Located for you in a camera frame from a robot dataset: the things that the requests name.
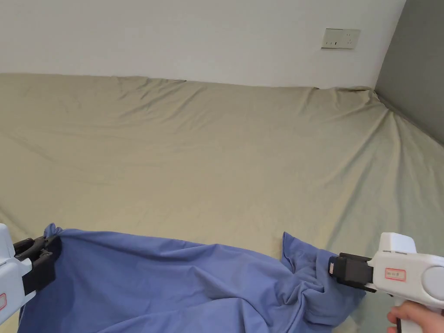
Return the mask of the person's right hand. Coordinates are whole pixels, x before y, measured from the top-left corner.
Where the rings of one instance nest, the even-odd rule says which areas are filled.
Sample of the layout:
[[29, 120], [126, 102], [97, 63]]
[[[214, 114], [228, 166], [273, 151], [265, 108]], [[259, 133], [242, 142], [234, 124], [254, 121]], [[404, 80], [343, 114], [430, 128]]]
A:
[[443, 313], [436, 313], [422, 304], [405, 301], [400, 306], [393, 307], [387, 313], [387, 319], [395, 324], [397, 319], [417, 324], [424, 333], [442, 333], [444, 331]]

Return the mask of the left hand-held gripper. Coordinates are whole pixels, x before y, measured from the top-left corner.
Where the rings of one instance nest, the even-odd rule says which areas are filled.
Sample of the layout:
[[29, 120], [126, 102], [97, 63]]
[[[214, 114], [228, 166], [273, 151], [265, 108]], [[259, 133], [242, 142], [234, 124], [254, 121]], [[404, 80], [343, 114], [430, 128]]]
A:
[[5, 224], [0, 225], [0, 316], [11, 317], [56, 278], [59, 236], [26, 238], [13, 243]]

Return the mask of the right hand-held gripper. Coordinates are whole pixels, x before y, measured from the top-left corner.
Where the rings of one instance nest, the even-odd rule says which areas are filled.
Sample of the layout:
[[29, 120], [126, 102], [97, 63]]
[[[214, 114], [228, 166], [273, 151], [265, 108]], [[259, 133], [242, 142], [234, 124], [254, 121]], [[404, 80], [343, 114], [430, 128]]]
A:
[[381, 291], [401, 303], [417, 302], [432, 311], [444, 308], [444, 259], [417, 253], [414, 240], [406, 235], [382, 233], [372, 258], [347, 253], [331, 256], [328, 273], [340, 284]]

